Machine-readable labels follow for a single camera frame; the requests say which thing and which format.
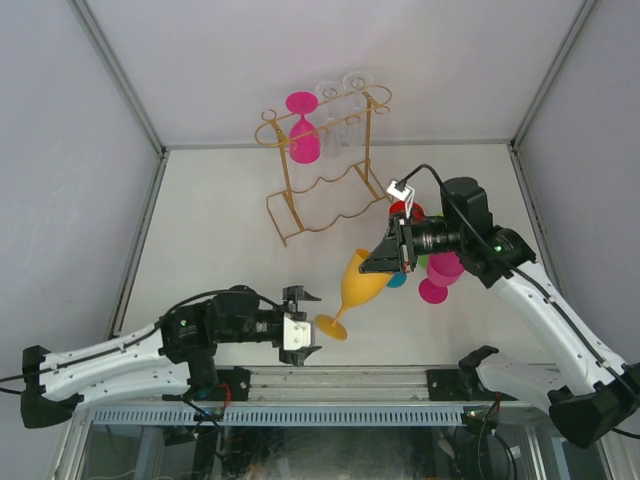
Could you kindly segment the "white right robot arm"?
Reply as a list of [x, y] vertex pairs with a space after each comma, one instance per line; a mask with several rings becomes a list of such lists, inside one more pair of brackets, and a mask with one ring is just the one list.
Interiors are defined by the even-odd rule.
[[411, 271], [418, 257], [454, 253], [464, 270], [515, 310], [556, 369], [482, 346], [459, 362], [468, 397], [498, 392], [549, 415], [572, 444], [588, 448], [639, 409], [639, 366], [600, 340], [551, 283], [515, 231], [494, 224], [485, 190], [470, 177], [440, 185], [442, 213], [413, 222], [391, 215], [363, 274]]

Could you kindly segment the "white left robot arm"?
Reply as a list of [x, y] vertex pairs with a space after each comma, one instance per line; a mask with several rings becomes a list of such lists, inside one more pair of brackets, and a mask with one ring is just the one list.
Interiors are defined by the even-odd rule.
[[301, 367], [320, 348], [299, 307], [315, 299], [299, 285], [284, 288], [279, 303], [236, 285], [196, 294], [156, 322], [90, 347], [29, 347], [22, 354], [23, 425], [47, 428], [94, 405], [146, 397], [209, 400], [222, 391], [215, 365], [222, 344], [268, 343], [281, 363]]

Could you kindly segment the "clear wine glass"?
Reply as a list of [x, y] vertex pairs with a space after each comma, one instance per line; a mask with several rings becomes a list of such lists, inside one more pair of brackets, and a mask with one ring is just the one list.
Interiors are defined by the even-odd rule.
[[367, 98], [364, 92], [373, 84], [373, 77], [366, 72], [355, 71], [343, 77], [343, 85], [348, 93], [349, 118], [346, 126], [346, 143], [362, 146], [365, 142]]
[[316, 97], [321, 103], [322, 155], [326, 159], [337, 159], [342, 147], [341, 100], [345, 87], [338, 81], [325, 81], [316, 86]]

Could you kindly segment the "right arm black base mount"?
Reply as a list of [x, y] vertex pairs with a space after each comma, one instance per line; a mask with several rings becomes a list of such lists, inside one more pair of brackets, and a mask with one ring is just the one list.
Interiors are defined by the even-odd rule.
[[477, 376], [469, 369], [428, 369], [426, 380], [432, 401], [470, 401], [479, 392]]

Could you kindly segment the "aluminium frame rail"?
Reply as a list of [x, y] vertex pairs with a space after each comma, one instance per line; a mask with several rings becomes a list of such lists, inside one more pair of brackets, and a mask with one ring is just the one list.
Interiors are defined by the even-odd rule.
[[[432, 401], [426, 366], [405, 367], [241, 367], [251, 371], [248, 403], [413, 403]], [[152, 367], [93, 380], [81, 390], [83, 404], [102, 405], [123, 401], [177, 401], [193, 386], [186, 366]], [[206, 387], [215, 387], [217, 376], [195, 389], [196, 400]], [[479, 388], [470, 401], [493, 396]]]

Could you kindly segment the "clear wine glass left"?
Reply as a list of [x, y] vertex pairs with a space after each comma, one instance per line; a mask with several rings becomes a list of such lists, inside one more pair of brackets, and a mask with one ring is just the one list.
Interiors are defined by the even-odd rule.
[[325, 81], [316, 86], [316, 97], [321, 103], [322, 155], [326, 159], [337, 159], [342, 147], [341, 100], [345, 87], [338, 81]]

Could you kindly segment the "green wine glass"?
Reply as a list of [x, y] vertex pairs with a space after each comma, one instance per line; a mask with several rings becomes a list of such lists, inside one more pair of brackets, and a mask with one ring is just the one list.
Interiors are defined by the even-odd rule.
[[[420, 219], [421, 222], [429, 222], [431, 224], [439, 224], [441, 220], [442, 220], [441, 215], [436, 215], [436, 216], [423, 215], [422, 218]], [[428, 260], [429, 260], [428, 255], [420, 255], [417, 260], [417, 265], [423, 270], [425, 270], [427, 267]]]

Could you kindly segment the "red wine glass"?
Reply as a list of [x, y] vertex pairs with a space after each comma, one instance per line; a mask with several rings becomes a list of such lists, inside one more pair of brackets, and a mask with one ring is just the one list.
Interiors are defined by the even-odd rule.
[[[402, 215], [405, 216], [406, 209], [403, 201], [394, 202], [389, 208], [389, 215]], [[423, 208], [417, 203], [412, 204], [410, 211], [410, 219], [412, 223], [422, 222], [426, 218]]]

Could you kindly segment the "pink wine glass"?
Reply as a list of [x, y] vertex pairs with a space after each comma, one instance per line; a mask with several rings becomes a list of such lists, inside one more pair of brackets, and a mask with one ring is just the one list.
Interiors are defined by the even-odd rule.
[[321, 142], [315, 130], [315, 126], [308, 120], [319, 101], [317, 97], [308, 91], [292, 93], [286, 99], [287, 109], [299, 116], [289, 133], [289, 155], [299, 164], [311, 164], [320, 157]]
[[426, 264], [426, 278], [419, 284], [421, 298], [433, 305], [447, 299], [448, 289], [456, 283], [464, 273], [458, 256], [453, 253], [430, 255]]

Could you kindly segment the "clear wine glass right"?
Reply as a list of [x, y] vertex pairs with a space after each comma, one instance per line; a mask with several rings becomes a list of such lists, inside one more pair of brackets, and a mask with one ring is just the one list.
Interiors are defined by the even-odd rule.
[[343, 85], [348, 93], [349, 118], [346, 126], [346, 143], [362, 146], [365, 142], [367, 98], [364, 92], [373, 84], [373, 77], [366, 72], [355, 71], [343, 77]]

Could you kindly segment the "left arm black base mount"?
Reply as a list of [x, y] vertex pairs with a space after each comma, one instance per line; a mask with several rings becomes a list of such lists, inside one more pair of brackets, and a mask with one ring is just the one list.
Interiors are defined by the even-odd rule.
[[199, 401], [230, 400], [244, 402], [249, 398], [251, 386], [251, 371], [241, 367], [217, 370], [218, 383], [215, 387], [206, 387], [204, 392], [196, 397]]

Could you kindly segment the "blue wine glass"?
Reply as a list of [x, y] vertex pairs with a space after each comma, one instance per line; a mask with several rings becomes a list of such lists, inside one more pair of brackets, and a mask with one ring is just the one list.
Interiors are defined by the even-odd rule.
[[406, 273], [394, 273], [387, 283], [388, 288], [399, 288], [405, 284], [407, 280]]

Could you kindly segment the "orange wine glass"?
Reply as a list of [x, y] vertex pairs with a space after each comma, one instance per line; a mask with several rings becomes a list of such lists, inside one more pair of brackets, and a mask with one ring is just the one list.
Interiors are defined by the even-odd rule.
[[344, 341], [348, 333], [340, 319], [347, 310], [359, 307], [373, 300], [387, 286], [390, 273], [361, 273], [360, 266], [370, 252], [357, 249], [346, 266], [341, 283], [341, 307], [334, 317], [317, 315], [314, 323], [317, 329], [331, 338]]

